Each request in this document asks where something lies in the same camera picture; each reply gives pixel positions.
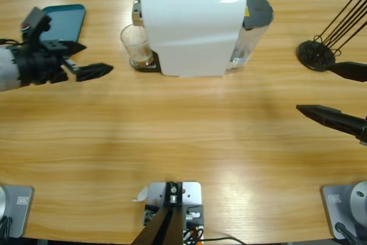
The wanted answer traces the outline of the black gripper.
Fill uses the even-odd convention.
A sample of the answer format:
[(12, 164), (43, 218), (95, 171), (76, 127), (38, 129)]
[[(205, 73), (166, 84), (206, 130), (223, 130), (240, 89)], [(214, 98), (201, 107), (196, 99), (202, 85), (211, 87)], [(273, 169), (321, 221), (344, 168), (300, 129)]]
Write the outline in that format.
[[(344, 79), (366, 82), (366, 64), (347, 61), (326, 68)], [(344, 114), (340, 110), (321, 105), (297, 104), (296, 109), (313, 121), (355, 136), (360, 144), (367, 145), (367, 118)]]
[[(66, 61), (87, 47), (74, 41), (41, 41), (36, 48), (29, 43), (11, 45), (7, 50), (11, 54), (11, 62), (19, 71), (17, 80), (20, 85), (41, 85), (47, 82), (59, 83), (67, 81), (67, 73), (62, 69)], [(98, 79), (110, 73), (113, 66), (105, 63), (90, 64), (79, 67), (76, 81)]]

